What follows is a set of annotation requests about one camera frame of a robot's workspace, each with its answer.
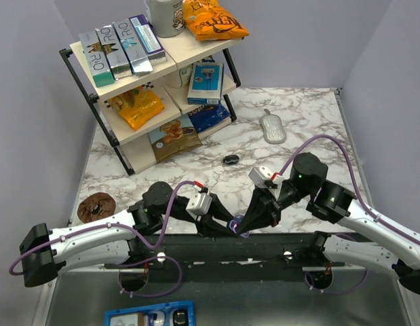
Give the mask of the black earbud charging case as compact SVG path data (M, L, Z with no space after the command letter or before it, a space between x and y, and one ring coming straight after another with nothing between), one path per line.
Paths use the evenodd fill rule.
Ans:
M228 155L223 158L223 164L227 166L235 165L239 162L240 157L238 155Z

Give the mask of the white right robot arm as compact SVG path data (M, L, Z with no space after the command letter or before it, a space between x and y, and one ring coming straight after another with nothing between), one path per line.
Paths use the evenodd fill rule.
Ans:
M312 216L368 239L354 242L317 232L314 243L304 251L309 264L341 262L380 271L420 295L420 233L371 209L359 195L327 180L327 172L327 165L312 153L295 157L288 179L265 166L253 168L249 174L255 185L252 200L233 231L245 234L275 226L284 209L309 198L306 209Z

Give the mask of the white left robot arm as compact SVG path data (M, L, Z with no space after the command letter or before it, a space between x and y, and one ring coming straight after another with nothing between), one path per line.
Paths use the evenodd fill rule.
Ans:
M20 244L17 262L22 271L11 266L9 273L20 275L25 287L44 285L61 271L97 264L125 265L136 268L142 263L139 245L155 250L164 241L169 219L196 226L198 234L209 231L232 235L233 215L216 194L197 181L183 181L171 187L158 181L127 210L87 224L49 229L40 223L31 228Z

